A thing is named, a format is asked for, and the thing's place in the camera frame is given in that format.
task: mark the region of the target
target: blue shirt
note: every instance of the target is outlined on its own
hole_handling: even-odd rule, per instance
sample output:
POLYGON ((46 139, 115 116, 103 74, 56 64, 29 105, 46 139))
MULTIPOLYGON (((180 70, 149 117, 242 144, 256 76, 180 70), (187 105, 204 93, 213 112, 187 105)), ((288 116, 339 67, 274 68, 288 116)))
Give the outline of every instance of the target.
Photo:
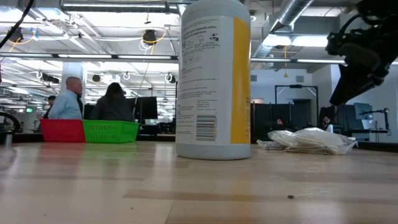
POLYGON ((50 119, 81 119, 81 111, 77 102, 77 95, 72 91, 65 90, 58 95, 52 105, 50 119))

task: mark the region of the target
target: red basket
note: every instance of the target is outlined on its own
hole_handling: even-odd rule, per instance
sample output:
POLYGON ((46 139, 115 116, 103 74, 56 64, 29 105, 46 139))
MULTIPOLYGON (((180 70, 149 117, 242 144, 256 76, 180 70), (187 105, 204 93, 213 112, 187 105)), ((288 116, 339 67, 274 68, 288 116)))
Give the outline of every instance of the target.
POLYGON ((46 142, 86 142, 83 122, 78 119, 41 119, 46 142))

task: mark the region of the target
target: yellow label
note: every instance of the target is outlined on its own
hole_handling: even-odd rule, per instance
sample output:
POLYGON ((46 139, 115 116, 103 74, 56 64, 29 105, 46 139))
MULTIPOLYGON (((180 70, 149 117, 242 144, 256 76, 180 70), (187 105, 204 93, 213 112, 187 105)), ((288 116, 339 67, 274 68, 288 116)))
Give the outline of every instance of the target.
POLYGON ((234 18, 231 143, 250 143, 250 28, 234 18))

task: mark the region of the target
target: table surface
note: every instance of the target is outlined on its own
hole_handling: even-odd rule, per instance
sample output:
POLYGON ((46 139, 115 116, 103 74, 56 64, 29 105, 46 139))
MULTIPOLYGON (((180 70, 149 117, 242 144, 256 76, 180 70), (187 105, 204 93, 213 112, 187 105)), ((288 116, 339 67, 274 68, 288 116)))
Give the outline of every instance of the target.
POLYGON ((13 146, 0 151, 4 224, 398 221, 398 154, 389 152, 253 145, 250 159, 200 161, 169 142, 13 146))

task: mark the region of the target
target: plastic bottle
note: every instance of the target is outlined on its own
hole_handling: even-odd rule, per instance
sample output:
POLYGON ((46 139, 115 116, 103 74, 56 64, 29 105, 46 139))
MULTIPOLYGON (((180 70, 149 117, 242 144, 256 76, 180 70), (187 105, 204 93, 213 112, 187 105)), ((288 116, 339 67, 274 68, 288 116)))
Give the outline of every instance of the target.
POLYGON ((201 0, 182 16, 177 154, 244 159, 250 150, 250 14, 238 0, 201 0))

